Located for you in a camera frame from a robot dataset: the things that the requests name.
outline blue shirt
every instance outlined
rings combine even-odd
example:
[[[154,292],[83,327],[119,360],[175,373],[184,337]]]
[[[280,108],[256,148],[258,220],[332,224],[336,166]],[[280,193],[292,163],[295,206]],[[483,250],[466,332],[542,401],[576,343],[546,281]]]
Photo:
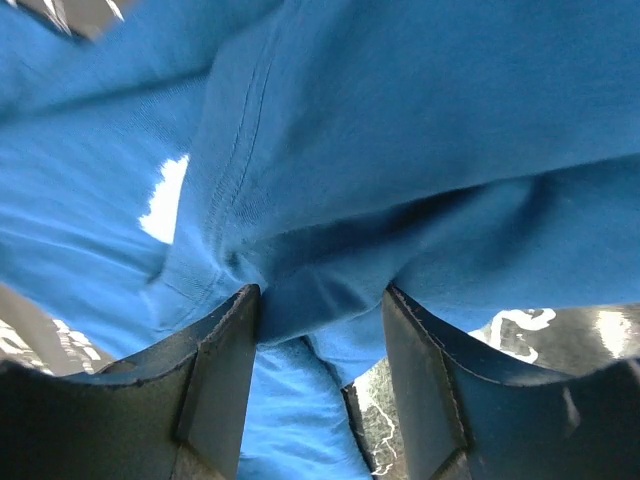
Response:
[[[94,45],[0,6],[0,280],[116,356],[258,283],[239,478],[369,478],[339,387],[389,282],[467,330],[638,301],[639,10],[156,0]]]

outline blue fabric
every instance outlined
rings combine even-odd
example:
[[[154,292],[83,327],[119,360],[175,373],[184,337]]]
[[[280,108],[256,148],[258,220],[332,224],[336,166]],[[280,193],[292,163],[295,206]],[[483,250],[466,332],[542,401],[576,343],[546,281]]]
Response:
[[[2,6],[0,280],[117,356],[258,283],[239,478],[370,478],[339,386],[389,282],[466,330],[639,300],[639,14],[155,0],[90,45]]]

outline white light patch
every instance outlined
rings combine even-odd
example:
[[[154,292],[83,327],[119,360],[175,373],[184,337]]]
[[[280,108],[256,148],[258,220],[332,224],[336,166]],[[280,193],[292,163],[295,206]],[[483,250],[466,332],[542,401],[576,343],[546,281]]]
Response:
[[[383,362],[385,363],[385,367],[388,370],[389,365],[387,363],[387,360],[383,360]],[[375,444],[375,446],[371,451],[373,459],[376,463],[376,469],[375,471],[371,472],[371,475],[377,478],[377,477],[384,477],[385,475],[387,475],[394,466],[393,461],[391,463],[386,463],[384,465],[380,464],[379,454],[386,448],[391,452],[391,455],[393,455],[394,460],[398,460],[398,453],[395,451],[393,446],[389,443],[391,440],[393,440],[396,434],[396,426],[393,423],[393,420],[391,419],[391,417],[384,412],[382,407],[378,404],[378,402],[374,398],[376,385],[374,385],[372,382],[371,372],[372,370],[369,370],[369,372],[356,378],[353,382],[353,385],[356,387],[356,391],[358,393],[358,405],[360,406],[360,411],[362,412],[362,414],[365,415],[370,408],[375,408],[380,414],[380,416],[384,419],[384,421],[387,424],[387,427],[389,428],[385,432],[386,435],[379,439],[379,441]],[[376,436],[378,435],[380,435],[379,430],[376,431]]]
[[[188,164],[189,155],[183,155],[177,161],[169,159],[165,162],[160,170],[162,181],[156,185],[149,200],[150,212],[140,217],[142,229],[163,243],[173,243],[180,190]]]
[[[113,12],[113,14],[118,18],[118,20],[120,20],[121,22],[124,22],[124,17],[122,16],[122,12],[120,11],[120,7],[118,7],[118,4],[113,0],[105,0],[105,2],[107,2],[107,5],[109,5],[109,8]]]
[[[556,312],[550,308],[542,309],[542,312],[538,316],[534,316],[535,313],[536,310],[503,310],[493,317],[488,335],[489,338],[487,338],[487,335],[485,335],[481,330],[471,332],[471,335],[478,340],[487,343],[496,350],[500,350],[501,352],[512,356],[513,358],[533,364],[538,360],[540,354],[529,345],[527,345],[527,348],[529,349],[528,355],[521,355],[503,348],[502,324],[505,321],[512,321],[523,330],[537,332],[547,328],[549,326],[549,322],[556,318]],[[518,338],[522,339],[522,334],[518,334]]]
[[[620,312],[601,310],[596,321],[602,344],[611,352],[613,358],[624,355],[631,336],[631,322]]]
[[[37,368],[43,373],[53,375],[40,357],[18,335],[9,324],[0,320],[0,359],[9,357],[26,366]]]
[[[564,387],[562,389],[562,398],[564,398],[564,403],[567,406],[567,431],[566,436],[570,437],[573,432],[576,431],[576,428],[580,426],[580,412],[576,408],[576,404],[571,397],[571,392],[568,387]]]

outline stitching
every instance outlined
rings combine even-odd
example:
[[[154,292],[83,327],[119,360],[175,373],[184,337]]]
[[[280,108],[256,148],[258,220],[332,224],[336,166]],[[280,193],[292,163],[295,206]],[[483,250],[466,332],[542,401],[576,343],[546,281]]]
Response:
[[[244,181],[246,178],[246,174],[247,171],[249,169],[249,165],[251,163],[252,157],[253,157],[253,151],[255,148],[255,144],[256,144],[256,138],[257,138],[257,133],[260,127],[260,120],[261,120],[261,116],[262,116],[262,105],[264,102],[264,96],[265,96],[265,92],[266,92],[266,87],[267,87],[267,83],[269,80],[269,73],[271,71],[271,66],[273,64],[273,61],[276,57],[276,50],[277,47],[279,46],[279,42],[282,39],[282,31],[284,30],[285,24],[288,23],[288,20],[290,20],[290,18],[297,13],[299,8],[299,2],[295,3],[295,8],[292,8],[291,12],[288,12],[288,15],[282,14],[279,24],[277,25],[277,28],[274,28],[272,30],[272,33],[270,35],[269,38],[269,42],[265,42],[265,46],[260,54],[260,57],[258,58],[256,65],[254,67],[252,76],[251,76],[251,81],[249,83],[249,88],[247,89],[247,93],[245,96],[245,103],[243,105],[243,113],[242,113],[242,118],[240,120],[240,124],[238,126],[238,130],[236,132],[236,137],[234,139],[234,143],[233,143],[233,147],[232,147],[232,152],[231,155],[229,157],[229,159],[227,160],[226,164],[225,164],[225,173],[221,176],[218,185],[216,187],[216,192],[214,195],[211,196],[211,199],[209,200],[209,204],[207,206],[207,212],[210,212],[213,208],[213,204],[215,199],[217,198],[218,194],[222,194],[222,183],[224,180],[229,178],[229,172],[228,170],[231,167],[231,164],[233,163],[234,158],[236,157],[236,153],[238,151],[238,147],[240,145],[240,135],[242,133],[243,127],[245,126],[245,119],[247,116],[247,109],[249,106],[249,99],[251,97],[251,93],[253,92],[254,88],[256,87],[256,76],[258,73],[258,69],[259,67],[261,67],[262,65],[264,65],[263,59],[264,56],[267,53],[267,48],[270,47],[270,52],[271,55],[269,57],[268,60],[268,64],[267,64],[267,68],[266,68],[266,72],[265,72],[265,76],[264,76],[264,81],[262,82],[262,88],[261,88],[261,93],[260,93],[260,99],[258,102],[258,107],[257,107],[257,112],[256,112],[256,123],[255,123],[255,127],[253,128],[253,131],[251,132],[251,146],[249,148],[249,153],[247,155],[247,158],[244,161],[244,166],[242,169],[242,174],[240,176],[240,182],[238,184],[238,186],[236,187],[234,193],[232,194],[232,196],[229,198],[229,201],[225,207],[224,213],[222,215],[222,219],[221,221],[216,225],[213,224],[211,226],[209,226],[209,228],[207,228],[204,232],[204,238],[205,240],[210,236],[211,233],[213,233],[212,231],[217,227],[218,228],[218,235],[216,236],[216,238],[214,239],[214,243],[213,243],[213,250],[216,251],[216,249],[219,249],[220,243],[221,243],[221,239],[222,239],[222,233],[225,231],[225,226],[227,225],[227,221],[228,221],[228,217],[231,213],[231,209],[233,207],[233,205],[235,204],[237,198],[240,195],[240,192],[242,190],[242,186],[244,185]],[[191,307],[186,310],[182,315],[179,315],[180,320],[178,322],[176,322],[175,326],[173,328],[176,328],[177,326],[179,326],[180,324],[184,323],[185,319],[187,317],[189,317],[197,308],[201,307],[204,303],[207,303],[211,297],[213,296],[213,294],[215,293],[215,286],[217,284],[220,283],[222,279],[222,275],[218,274],[216,276],[213,277],[213,279],[211,280],[211,282],[209,282],[205,288],[203,288],[201,294],[198,296],[197,300],[193,300],[192,301],[192,305]]]
[[[402,305],[402,309],[404,310],[404,312],[401,315],[401,319],[403,322],[407,323],[409,325],[410,329],[413,329],[414,326],[411,324],[411,320],[419,325],[420,324],[420,320],[417,318],[417,316],[414,314],[414,312],[411,310],[411,308],[409,307],[409,305],[407,304],[406,301],[406,294],[398,289],[395,286],[391,286],[391,290],[393,291],[393,293],[398,297],[398,299],[400,300],[400,303]],[[434,338],[429,334],[426,333],[427,337],[433,341]],[[455,415],[455,421],[458,424],[458,428],[460,429],[460,434],[462,436],[462,439],[467,442],[467,431],[465,429],[464,423],[462,422],[462,416],[460,414],[461,412],[461,406],[460,403],[458,401],[458,398],[456,397],[456,390],[454,387],[454,379],[451,376],[451,372],[449,371],[449,369],[447,368],[446,364],[445,364],[445,360],[444,360],[444,355],[443,355],[443,350],[444,347],[440,344],[440,342],[438,341],[438,348],[436,353],[437,359],[438,359],[438,367],[444,372],[444,377],[445,377],[445,385],[444,387],[447,389],[447,393],[449,394],[449,397],[451,398],[451,401],[453,403],[453,413]]]

